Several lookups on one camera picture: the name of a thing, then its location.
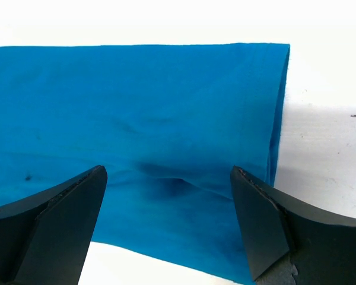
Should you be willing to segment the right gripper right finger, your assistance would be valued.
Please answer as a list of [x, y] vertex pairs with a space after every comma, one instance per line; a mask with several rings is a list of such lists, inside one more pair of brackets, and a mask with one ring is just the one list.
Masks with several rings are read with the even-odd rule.
[[323, 210], [234, 167], [231, 190], [257, 284], [356, 284], [356, 218]]

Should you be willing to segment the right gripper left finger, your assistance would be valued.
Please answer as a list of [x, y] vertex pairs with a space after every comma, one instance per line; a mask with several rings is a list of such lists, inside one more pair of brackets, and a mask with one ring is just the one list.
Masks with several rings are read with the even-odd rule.
[[0, 284], [78, 284], [106, 184], [96, 166], [0, 206]]

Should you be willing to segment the blue t shirt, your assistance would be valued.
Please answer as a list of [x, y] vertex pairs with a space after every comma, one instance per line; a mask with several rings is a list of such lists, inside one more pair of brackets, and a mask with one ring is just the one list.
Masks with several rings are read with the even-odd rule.
[[103, 165], [93, 239], [251, 284], [233, 166], [276, 175], [290, 46], [0, 47], [0, 205]]

